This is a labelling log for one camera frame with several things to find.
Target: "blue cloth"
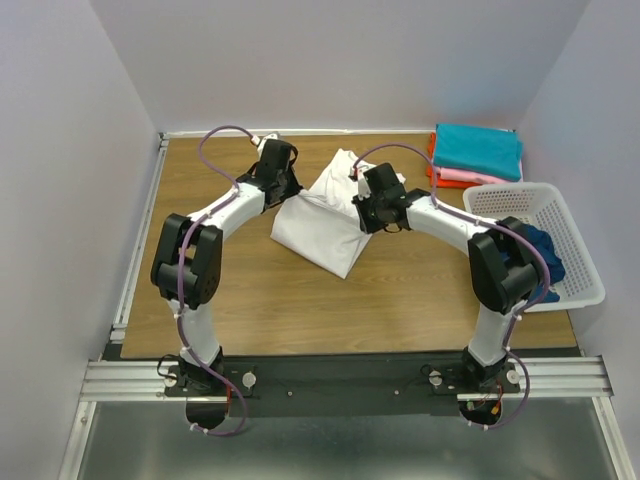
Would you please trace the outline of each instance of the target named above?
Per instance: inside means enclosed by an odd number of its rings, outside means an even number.
[[[437,167],[461,168],[512,182],[520,180],[522,142],[515,132],[441,123],[436,133],[433,161]]]
[[[525,225],[525,228],[529,243],[531,243],[536,248],[536,250],[538,250],[545,263],[547,264],[547,267],[549,267],[551,285],[560,282],[562,279],[564,279],[564,276],[567,272],[564,269],[564,265],[562,265],[562,260],[556,255],[551,235],[549,235],[544,230],[538,230],[533,225]],[[509,255],[504,252],[502,254],[502,258],[506,260],[507,258],[509,258]],[[542,285],[538,285],[538,287],[531,294],[531,298],[536,298],[538,295],[540,295],[541,292]],[[547,292],[547,295],[542,300],[542,303],[555,303],[559,301],[560,295],[549,290]]]

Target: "wooden table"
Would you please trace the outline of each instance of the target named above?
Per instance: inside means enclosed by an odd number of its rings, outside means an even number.
[[[296,174],[311,186],[338,148],[362,153],[384,142],[424,148],[424,135],[309,136],[288,139],[300,151]],[[173,213],[199,210],[230,185],[197,158],[197,139],[169,144],[122,356],[159,357],[179,348],[165,301],[149,280],[162,224]],[[213,138],[205,153],[235,176],[256,160],[246,138]],[[407,187],[428,189],[424,161],[388,149],[369,158],[390,161]],[[439,198],[462,208],[461,190]],[[277,209],[253,219],[224,245],[222,280],[213,299],[215,328],[227,354],[302,354],[457,350],[473,335],[478,301],[467,258],[428,235],[373,236],[346,280],[269,238]],[[528,314],[514,347],[576,345],[565,311]]]

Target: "white plastic basket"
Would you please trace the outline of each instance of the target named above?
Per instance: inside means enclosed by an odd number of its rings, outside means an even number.
[[[551,287],[560,301],[541,303],[530,311],[582,308],[604,300],[602,280],[556,187],[535,182],[482,185],[465,190],[463,200],[465,209],[475,215],[513,216],[551,235],[556,254],[567,271],[564,280]]]

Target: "white wall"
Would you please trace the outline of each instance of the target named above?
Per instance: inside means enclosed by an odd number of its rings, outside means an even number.
[[[163,131],[515,127],[588,0],[91,0]]]
[[[0,5],[0,478],[57,478],[155,129],[86,0]]]
[[[562,191],[607,298],[571,313],[609,369],[618,422],[640,472],[640,3],[593,0],[520,125],[528,178]]]

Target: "white cloth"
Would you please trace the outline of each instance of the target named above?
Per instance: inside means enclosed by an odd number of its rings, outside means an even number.
[[[308,191],[282,204],[271,231],[273,240],[340,278],[347,277],[371,238],[360,231],[351,203],[358,184],[348,175],[357,158],[351,151],[338,150]],[[404,182],[402,175],[398,178]]]

